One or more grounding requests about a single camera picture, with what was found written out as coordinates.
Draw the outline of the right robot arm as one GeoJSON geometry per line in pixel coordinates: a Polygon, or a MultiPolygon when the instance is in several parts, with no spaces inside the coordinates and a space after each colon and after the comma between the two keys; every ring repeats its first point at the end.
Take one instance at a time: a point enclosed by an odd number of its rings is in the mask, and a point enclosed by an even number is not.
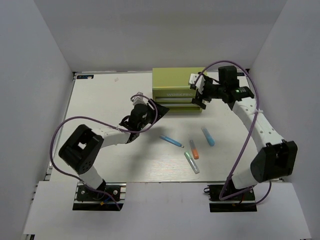
{"type": "Polygon", "coordinates": [[[287,141],[271,126],[260,110],[258,95],[247,86],[240,86],[235,66],[218,68],[218,80],[202,72],[189,77],[190,88],[195,90],[192,99],[201,109],[212,99],[220,99],[242,121],[248,137],[255,143],[257,155],[249,166],[236,173],[231,170],[220,192],[219,200],[236,200],[244,191],[259,183],[290,176],[293,173],[298,146],[287,141]]]}

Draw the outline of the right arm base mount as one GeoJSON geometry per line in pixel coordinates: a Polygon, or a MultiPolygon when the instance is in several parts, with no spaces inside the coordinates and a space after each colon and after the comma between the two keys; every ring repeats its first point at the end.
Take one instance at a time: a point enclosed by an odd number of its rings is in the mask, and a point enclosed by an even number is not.
{"type": "Polygon", "coordinates": [[[219,194],[222,184],[207,185],[203,192],[208,195],[209,210],[211,213],[244,213],[256,212],[256,197],[253,190],[221,201],[219,194]]]}

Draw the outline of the green metal drawer box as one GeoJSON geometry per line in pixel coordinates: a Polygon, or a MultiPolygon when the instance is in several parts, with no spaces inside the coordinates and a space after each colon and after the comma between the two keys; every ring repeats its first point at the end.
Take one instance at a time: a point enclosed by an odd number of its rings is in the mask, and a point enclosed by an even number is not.
{"type": "Polygon", "coordinates": [[[190,77],[197,78],[202,67],[167,67],[152,69],[152,99],[171,113],[200,113],[192,104],[196,91],[190,89],[190,77]]]}

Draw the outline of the blue cap lead case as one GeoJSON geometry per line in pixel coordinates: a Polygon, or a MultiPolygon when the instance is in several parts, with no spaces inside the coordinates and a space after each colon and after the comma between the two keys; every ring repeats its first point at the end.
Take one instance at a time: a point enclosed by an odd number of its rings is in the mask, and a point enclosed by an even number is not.
{"type": "Polygon", "coordinates": [[[213,146],[215,145],[215,140],[214,140],[214,138],[212,137],[212,135],[210,134],[210,132],[208,131],[208,129],[205,128],[205,127],[202,127],[201,130],[202,130],[202,132],[203,132],[203,134],[204,134],[204,136],[205,136],[208,144],[209,144],[211,147],[213,147],[213,146]]]}

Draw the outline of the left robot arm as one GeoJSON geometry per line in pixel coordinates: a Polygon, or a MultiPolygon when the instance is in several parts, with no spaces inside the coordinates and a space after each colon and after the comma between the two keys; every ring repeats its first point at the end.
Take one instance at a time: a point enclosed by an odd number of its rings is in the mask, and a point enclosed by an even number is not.
{"type": "Polygon", "coordinates": [[[133,110],[119,123],[124,130],[91,129],[81,124],[58,152],[59,157],[89,186],[88,193],[96,200],[103,198],[106,193],[106,182],[94,167],[100,149],[133,142],[147,125],[158,122],[170,110],[152,99],[145,102],[141,94],[135,95],[131,101],[133,110]]]}

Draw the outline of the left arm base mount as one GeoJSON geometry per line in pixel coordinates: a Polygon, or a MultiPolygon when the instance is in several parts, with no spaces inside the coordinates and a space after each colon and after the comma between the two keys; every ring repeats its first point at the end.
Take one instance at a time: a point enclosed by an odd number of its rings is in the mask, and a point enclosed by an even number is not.
{"type": "Polygon", "coordinates": [[[72,210],[98,212],[120,211],[125,203],[126,184],[108,183],[104,191],[114,198],[119,208],[108,195],[94,192],[85,187],[83,183],[78,183],[75,190],[72,210]]]}

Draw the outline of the orange cap lead case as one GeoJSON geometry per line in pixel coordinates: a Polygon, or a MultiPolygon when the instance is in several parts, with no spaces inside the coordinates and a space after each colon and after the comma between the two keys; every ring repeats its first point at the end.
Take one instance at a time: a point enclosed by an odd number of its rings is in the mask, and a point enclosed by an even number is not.
{"type": "Polygon", "coordinates": [[[195,142],[192,139],[189,140],[189,145],[190,145],[190,149],[191,149],[191,153],[193,155],[193,158],[195,160],[199,159],[198,150],[196,148],[195,142]]]}

